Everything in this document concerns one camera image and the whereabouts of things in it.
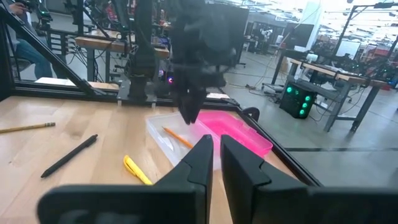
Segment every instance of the gray floor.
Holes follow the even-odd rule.
[[[76,30],[71,17],[53,16],[53,27],[58,29]],[[86,67],[67,56],[70,67],[82,78],[86,78]],[[246,68],[238,65],[235,70],[225,75],[228,85],[224,88],[227,94],[236,99],[242,107],[255,106],[260,109],[259,124],[290,153],[301,162],[324,185],[332,186],[398,186],[398,151],[395,138],[398,132],[398,113],[396,91],[381,90],[375,99],[364,121],[352,134],[349,132],[351,122],[337,121],[329,133],[323,131],[328,113],[316,122],[310,118],[294,119],[279,109],[279,105],[271,102],[265,96],[250,93],[245,84],[255,85],[261,82],[270,83],[276,59],[270,56],[255,55],[243,52],[241,61],[247,63]],[[118,60],[111,60],[112,65],[121,64]],[[104,63],[98,59],[99,72],[104,75]],[[34,80],[31,66],[22,72],[22,78]],[[283,83],[284,76],[278,77],[277,83]],[[353,103],[346,103],[342,111],[354,115],[359,111],[369,89],[363,95],[355,94]],[[321,114],[315,107],[310,116],[320,119]],[[317,151],[322,148],[328,151]]]

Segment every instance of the jeans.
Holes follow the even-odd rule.
[[[51,64],[50,62],[40,54],[36,49],[33,48],[26,40],[18,39],[17,49],[15,56],[31,61],[35,64],[35,76],[36,79],[42,77],[52,78]]]

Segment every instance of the desk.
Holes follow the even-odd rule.
[[[296,60],[296,59],[290,59],[290,62],[292,63],[292,66],[290,68],[289,75],[287,76],[285,86],[287,86],[288,82],[295,82],[294,75],[295,75],[295,73],[297,71],[297,67],[299,65],[302,66],[303,68],[312,69],[315,73],[320,72],[325,75],[329,75],[331,77],[334,77],[336,75],[335,71],[330,70],[329,68],[324,67],[322,65],[316,65],[316,64],[307,63],[304,61],[302,62],[302,61]],[[369,86],[372,86],[372,89],[369,92],[369,95],[366,98],[365,102],[363,103],[358,114],[356,116],[340,116],[339,113],[340,113],[341,107],[343,106],[352,85],[355,85],[355,84],[363,85],[363,84],[367,83],[367,80],[363,77],[352,77],[349,75],[350,74],[347,74],[347,75],[337,74],[336,75],[336,77],[335,77],[336,80],[343,80],[345,83],[344,87],[342,88],[342,90],[339,93],[335,93],[333,91],[326,90],[320,86],[314,85],[312,83],[313,80],[310,80],[308,82],[308,81],[299,79],[297,82],[298,85],[300,85],[304,88],[310,89],[312,91],[315,91],[319,95],[322,95],[322,96],[336,102],[336,105],[333,107],[333,109],[331,111],[329,111],[331,114],[328,117],[328,121],[326,122],[325,128],[323,129],[324,131],[330,131],[330,128],[333,126],[335,121],[341,120],[341,121],[354,121],[353,125],[351,127],[351,131],[355,132],[358,129],[359,125],[361,124],[366,113],[368,112],[370,106],[372,105],[372,102],[375,99],[380,88],[387,85],[386,82],[382,82],[379,80],[371,80],[369,82]]]
[[[47,78],[42,77],[35,81],[36,83],[43,83],[43,84],[53,84],[53,85],[66,85],[66,86],[75,86],[75,84],[67,79],[60,79],[60,78]],[[117,84],[112,83],[98,83],[98,82],[89,82],[89,84],[94,88],[100,88],[105,90],[118,90],[119,86]]]
[[[119,32],[113,30],[106,30],[106,33],[111,38],[117,38],[120,34]],[[93,30],[87,34],[98,37],[104,37],[104,34],[100,30]],[[94,81],[94,75],[95,75],[95,66],[94,66],[95,50],[100,50],[100,51],[105,50],[105,82],[109,82],[111,52],[123,53],[124,43],[119,40],[110,41],[110,40],[100,40],[89,37],[77,37],[75,41],[78,46],[83,47],[87,50],[87,80],[91,82]],[[136,41],[135,35],[131,35],[131,41],[132,42]],[[155,48],[155,51],[157,53],[157,56],[162,59],[169,57],[168,49]]]
[[[176,110],[18,96],[3,100],[0,128],[44,122],[57,125],[0,135],[0,223],[37,223],[37,201],[55,186],[141,184],[123,166],[125,154],[156,182],[172,165],[145,131],[145,118]],[[49,178],[40,178],[45,169],[95,133],[95,144]],[[293,176],[273,152],[265,160]],[[211,197],[210,223],[232,223],[220,170],[213,174]]]

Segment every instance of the wooden tabletop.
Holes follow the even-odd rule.
[[[105,32],[111,38],[120,38],[120,32],[113,31],[113,30],[105,30]],[[104,37],[104,34],[100,30],[93,30],[88,35],[93,35],[97,37]],[[109,49],[112,52],[124,52],[124,42],[120,40],[109,41],[109,40],[99,40],[96,38],[89,38],[89,37],[76,37],[75,38],[76,44],[80,47],[84,48],[91,48],[96,50],[106,50]],[[131,35],[131,41],[134,43],[136,41],[136,36],[134,34]],[[169,50],[168,49],[160,49],[155,48],[158,56],[161,58],[168,58],[169,57]]]
[[[168,107],[121,107],[115,103],[12,96],[0,102],[0,128],[56,122],[55,127],[0,135],[0,223],[37,223],[36,205],[65,184],[142,184],[123,166],[129,155],[156,182],[173,167],[146,131],[146,117]],[[44,170],[93,134],[98,140],[50,177]],[[293,176],[270,152],[265,160]],[[221,171],[213,174],[210,223],[232,223]]]
[[[35,81],[36,83],[44,83],[44,84],[52,84],[52,85],[66,85],[66,86],[75,86],[75,84],[67,79],[60,78],[47,78],[42,77]],[[105,90],[118,90],[119,86],[114,83],[98,83],[98,82],[88,82],[92,87],[105,89]]]
[[[301,65],[302,64],[302,61],[299,61],[299,60],[296,60],[296,59],[292,59],[292,58],[290,58],[290,62],[295,63],[297,65]],[[303,63],[303,67],[309,68],[309,69],[312,69],[312,70],[316,70],[318,72],[322,72],[322,73],[324,73],[326,75],[330,75],[330,76],[333,76],[333,77],[336,75],[336,72],[334,72],[334,71],[332,71],[330,69],[327,69],[327,68],[322,68],[320,65],[316,65],[316,64],[313,64],[313,63],[304,62]],[[358,77],[351,77],[349,75],[344,75],[344,74],[337,74],[336,78],[339,78],[339,79],[342,79],[342,80],[346,80],[348,82],[356,83],[356,84],[366,84],[366,82],[367,82],[367,80],[365,78],[363,78],[363,77],[359,77],[359,76]],[[379,81],[379,80],[371,80],[370,85],[371,86],[383,87],[383,86],[387,85],[387,83],[383,82],[383,81]]]

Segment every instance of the purple light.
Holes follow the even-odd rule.
[[[169,84],[173,84],[174,78],[173,77],[168,77],[167,81],[169,82]]]

